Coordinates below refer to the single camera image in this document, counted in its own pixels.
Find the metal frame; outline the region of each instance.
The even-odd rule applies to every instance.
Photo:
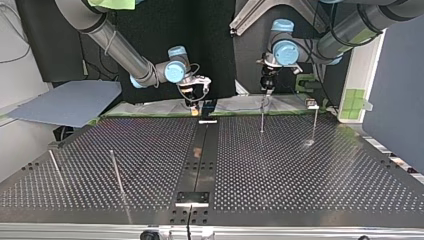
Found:
[[[238,36],[252,26],[262,15],[264,15],[269,9],[277,5],[287,5],[294,8],[299,12],[311,25],[314,25],[315,9],[316,5],[319,4],[313,0],[249,0],[237,17],[230,24],[231,34]],[[321,6],[318,6],[318,13],[316,16],[315,28],[319,33],[325,32],[326,22],[328,22],[328,16],[324,13]]]

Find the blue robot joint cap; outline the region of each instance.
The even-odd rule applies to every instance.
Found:
[[[277,62],[283,66],[295,64],[300,56],[297,45],[288,40],[276,43],[272,54]]]
[[[187,51],[185,50],[185,47],[183,46],[176,46],[168,50],[168,56],[175,57],[179,55],[186,55]]]
[[[271,31],[291,33],[294,31],[294,23],[288,19],[277,19],[272,24]]]
[[[165,77],[172,83],[181,82],[186,75],[186,66],[180,61],[172,61],[165,67]]]

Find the vertical metal post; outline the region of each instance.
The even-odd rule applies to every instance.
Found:
[[[57,161],[56,161],[56,157],[54,156],[54,153],[53,153],[53,151],[52,150],[49,150],[49,154],[50,154],[50,157],[51,157],[51,159],[52,159],[52,161],[53,161],[53,164],[54,164],[54,168],[56,169],[56,171],[60,171],[60,169],[59,169],[59,165],[57,165]]]
[[[319,111],[319,109],[316,109],[315,110],[314,129],[312,131],[312,141],[314,141],[314,142],[315,142],[315,130],[317,128],[318,111]]]
[[[261,133],[265,132],[265,98],[267,95],[264,95],[261,103]]]
[[[121,193],[125,195],[124,186],[122,185],[122,181],[121,181],[121,174],[119,174],[118,163],[116,162],[116,158],[115,158],[115,152],[113,150],[110,150],[109,152],[110,152],[110,157],[112,158],[113,167],[115,168],[115,174],[116,174],[116,179],[118,180],[119,188],[121,189]]]

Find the table surface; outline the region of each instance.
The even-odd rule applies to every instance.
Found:
[[[260,122],[104,119],[2,182],[0,222],[424,228],[424,185],[332,116]]]

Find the green tape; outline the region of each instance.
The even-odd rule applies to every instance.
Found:
[[[358,120],[365,103],[364,89],[347,89],[343,101],[341,119]]]
[[[135,0],[89,0],[91,6],[105,7],[115,10],[134,10]]]
[[[308,93],[312,93],[314,92],[313,89],[306,89],[302,86],[299,85],[300,81],[308,81],[308,82],[315,82],[315,75],[312,74],[299,74],[296,77],[296,92],[308,92]]]

